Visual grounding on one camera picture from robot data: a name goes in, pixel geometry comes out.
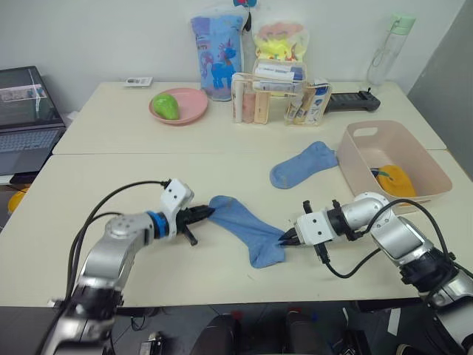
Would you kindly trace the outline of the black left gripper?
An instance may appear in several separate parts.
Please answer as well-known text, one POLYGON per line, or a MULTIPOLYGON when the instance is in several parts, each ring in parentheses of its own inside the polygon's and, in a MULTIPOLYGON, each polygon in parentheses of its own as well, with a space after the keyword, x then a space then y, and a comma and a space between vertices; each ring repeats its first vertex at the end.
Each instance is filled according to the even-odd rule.
POLYGON ((177 231, 180 234, 183 234, 187 241, 192 245, 195 246, 198 241, 197 238, 193 235, 191 230, 189 229, 188 225, 191 225, 196 222, 200 222, 201 220, 205 220, 209 218, 214 213, 214 208, 211 208, 207 205, 201 205, 191 208, 186 208, 184 210, 180 210, 177 213, 177 231))

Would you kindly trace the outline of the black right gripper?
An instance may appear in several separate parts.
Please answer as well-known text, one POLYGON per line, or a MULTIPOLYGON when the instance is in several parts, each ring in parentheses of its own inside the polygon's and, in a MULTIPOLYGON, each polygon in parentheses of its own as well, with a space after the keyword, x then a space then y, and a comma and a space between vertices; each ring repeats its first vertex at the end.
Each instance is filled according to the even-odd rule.
POLYGON ((301 246, 306 244, 303 234, 298 226, 294 226, 287 230, 282 235, 282 239, 289 240, 281 240, 279 243, 281 246, 301 246))

